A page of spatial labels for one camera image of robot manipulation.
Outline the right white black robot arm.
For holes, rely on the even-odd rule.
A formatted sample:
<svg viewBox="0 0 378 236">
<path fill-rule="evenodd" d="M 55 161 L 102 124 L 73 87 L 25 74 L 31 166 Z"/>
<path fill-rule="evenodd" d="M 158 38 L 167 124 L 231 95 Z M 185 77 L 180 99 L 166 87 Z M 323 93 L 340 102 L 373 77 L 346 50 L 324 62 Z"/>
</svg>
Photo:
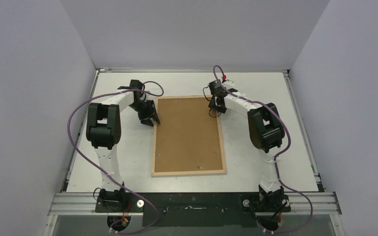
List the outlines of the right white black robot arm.
<svg viewBox="0 0 378 236">
<path fill-rule="evenodd" d="M 208 100 L 211 111 L 219 115 L 233 110 L 248 121 L 249 137 L 252 145 L 261 151 L 258 200 L 250 200 L 249 206 L 256 211 L 290 211 L 290 202 L 280 183 L 276 166 L 277 158 L 269 152 L 280 148 L 285 137 L 285 130 L 278 120 L 278 111 L 273 103 L 262 105 L 245 98 L 234 88 L 232 81 L 212 81 L 207 85 L 211 98 Z"/>
</svg>

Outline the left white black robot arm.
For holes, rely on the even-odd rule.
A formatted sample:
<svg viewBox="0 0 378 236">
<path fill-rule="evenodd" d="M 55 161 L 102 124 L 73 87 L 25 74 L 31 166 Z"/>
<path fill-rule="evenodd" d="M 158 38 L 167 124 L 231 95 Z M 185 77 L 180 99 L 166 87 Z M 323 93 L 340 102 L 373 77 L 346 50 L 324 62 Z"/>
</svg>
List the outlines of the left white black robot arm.
<svg viewBox="0 0 378 236">
<path fill-rule="evenodd" d="M 147 98 L 145 87 L 145 82 L 131 80 L 129 86 L 117 89 L 118 95 L 88 106 L 86 138 L 94 148 L 102 169 L 102 186 L 97 203 L 109 211 L 124 211 L 131 205 L 124 189 L 117 157 L 122 134 L 121 111 L 131 107 L 137 112 L 143 125 L 153 127 L 155 123 L 160 123 L 155 102 Z"/>
</svg>

